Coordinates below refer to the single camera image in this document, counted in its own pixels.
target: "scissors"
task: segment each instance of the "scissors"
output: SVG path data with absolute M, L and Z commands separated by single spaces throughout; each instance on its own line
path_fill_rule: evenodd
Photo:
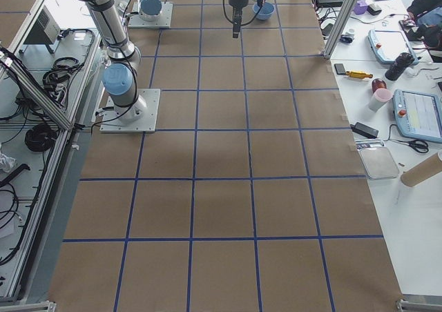
M 400 141 L 398 139 L 391 139 L 390 141 L 399 144 L 407 145 L 417 153 L 428 153 L 428 143 L 422 139 L 413 139 L 412 141 Z

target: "black scissors handle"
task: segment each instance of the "black scissors handle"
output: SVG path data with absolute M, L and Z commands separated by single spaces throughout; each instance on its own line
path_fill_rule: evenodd
M 428 153 L 428 143 L 422 139 L 413 139 L 408 142 L 408 146 L 417 153 Z

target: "yellow tool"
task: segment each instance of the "yellow tool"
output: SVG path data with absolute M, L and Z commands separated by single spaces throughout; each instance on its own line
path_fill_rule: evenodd
M 354 77 L 356 79 L 364 79 L 366 77 L 372 78 L 373 74 L 367 74 L 366 72 L 361 72 L 357 70 L 350 70 L 345 72 L 347 76 Z

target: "purple object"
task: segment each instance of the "purple object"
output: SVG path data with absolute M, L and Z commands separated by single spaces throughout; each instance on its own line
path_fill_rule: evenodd
M 354 14 L 361 15 L 367 11 L 368 5 L 365 0 L 358 0 L 356 5 L 353 8 Z

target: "blue joint cap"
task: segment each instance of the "blue joint cap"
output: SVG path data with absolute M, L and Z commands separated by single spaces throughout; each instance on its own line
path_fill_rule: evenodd
M 132 83 L 132 72 L 124 64 L 112 64 L 104 70 L 103 84 L 106 91 L 111 95 L 124 95 L 129 91 Z
M 140 0 L 140 9 L 144 14 L 158 15 L 162 8 L 161 0 Z

